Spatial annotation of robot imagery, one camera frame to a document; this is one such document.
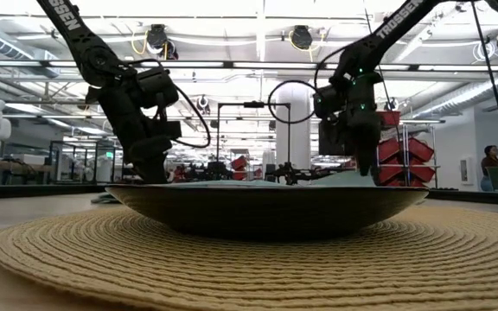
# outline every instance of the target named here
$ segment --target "red storage bin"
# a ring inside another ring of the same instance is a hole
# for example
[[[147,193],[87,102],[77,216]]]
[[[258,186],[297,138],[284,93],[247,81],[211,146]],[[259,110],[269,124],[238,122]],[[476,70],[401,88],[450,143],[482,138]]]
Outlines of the red storage bin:
[[[384,120],[384,126],[397,126],[401,119],[401,111],[379,111],[381,118]]]
[[[240,156],[239,158],[232,161],[233,170],[241,170],[247,166],[247,159],[244,156]]]
[[[409,167],[409,169],[411,170],[411,173],[413,175],[415,175],[416,177],[418,177],[423,182],[430,182],[431,178],[436,173],[436,171],[433,168],[413,167],[413,165],[424,165],[424,164],[417,159],[412,159],[410,167]]]
[[[390,161],[383,163],[389,165],[400,165],[397,158],[393,158]],[[382,167],[380,164],[380,184],[386,185],[393,177],[403,173],[402,167]]]
[[[391,182],[385,184],[384,186],[386,187],[403,187],[405,185],[405,182],[404,181],[400,181],[400,180],[392,180]]]
[[[247,177],[247,173],[246,172],[236,172],[236,173],[232,174],[232,178],[235,181],[243,181],[246,177]]]
[[[425,185],[422,183],[422,181],[419,181],[417,179],[413,179],[411,181],[411,187],[425,187]]]
[[[414,137],[408,140],[408,151],[422,162],[428,162],[433,156],[433,149]]]
[[[380,163],[389,160],[392,156],[395,156],[397,153],[399,153],[399,143],[395,138],[383,141],[378,145],[378,157]]]

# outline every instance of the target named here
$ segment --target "woven placemat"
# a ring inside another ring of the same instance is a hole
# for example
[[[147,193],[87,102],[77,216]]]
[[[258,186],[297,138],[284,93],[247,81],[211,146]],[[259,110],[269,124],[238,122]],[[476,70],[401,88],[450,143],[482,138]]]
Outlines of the woven placemat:
[[[350,237],[264,244],[173,232],[127,208],[0,230],[0,264],[158,310],[498,310],[498,214],[417,206]]]

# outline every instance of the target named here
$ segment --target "white column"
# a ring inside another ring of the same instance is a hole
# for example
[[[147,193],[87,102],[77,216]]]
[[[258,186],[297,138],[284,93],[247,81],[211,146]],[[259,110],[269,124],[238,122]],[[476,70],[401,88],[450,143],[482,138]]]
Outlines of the white column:
[[[276,92],[276,103],[291,104],[291,121],[307,117],[311,112],[310,96],[312,89],[299,84],[288,84]],[[278,106],[276,115],[288,119],[286,107]],[[291,126],[290,161],[294,168],[310,167],[310,120]],[[288,125],[276,121],[276,159],[277,164],[287,162]]]

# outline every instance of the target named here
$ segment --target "black robotic arm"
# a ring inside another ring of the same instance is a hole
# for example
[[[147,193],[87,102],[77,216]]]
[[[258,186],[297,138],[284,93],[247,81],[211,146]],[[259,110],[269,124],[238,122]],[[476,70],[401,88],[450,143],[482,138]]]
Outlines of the black robotic arm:
[[[375,68],[387,50],[433,8],[449,0],[407,0],[372,34],[346,46],[329,86],[315,94],[320,124],[320,153],[354,155],[362,175],[375,161],[381,120],[376,113],[374,84],[383,81]],[[498,11],[498,1],[488,0]]]
[[[162,66],[138,73],[121,61],[80,18],[68,0],[37,0],[59,30],[83,79],[90,84],[86,102],[98,101],[124,148],[124,160],[147,183],[166,183],[164,160],[172,139],[182,135],[180,122],[166,119],[166,107],[178,100],[169,71]],[[142,108],[157,107],[154,118]]]
[[[178,100],[177,87],[162,66],[138,73],[81,20],[68,0],[37,0],[59,30],[80,73],[90,87],[86,101],[99,101],[118,140],[124,160],[132,162],[148,183],[166,183],[165,151],[181,136],[180,123],[166,119],[166,107]],[[315,95],[321,122],[321,154],[354,154],[361,173],[368,173],[380,140],[374,84],[382,81],[375,68],[386,51],[436,5],[449,0],[407,0],[371,35],[344,48],[329,86]],[[498,11],[498,1],[488,0]],[[142,108],[157,107],[154,118]],[[339,149],[349,142],[350,150]]]

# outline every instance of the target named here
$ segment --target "black bowl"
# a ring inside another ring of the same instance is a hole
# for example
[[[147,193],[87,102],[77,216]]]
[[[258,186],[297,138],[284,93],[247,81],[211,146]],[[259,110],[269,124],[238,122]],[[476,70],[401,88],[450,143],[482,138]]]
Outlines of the black bowl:
[[[106,189],[144,216],[217,238],[330,238],[391,218],[428,194],[415,187],[182,187]]]

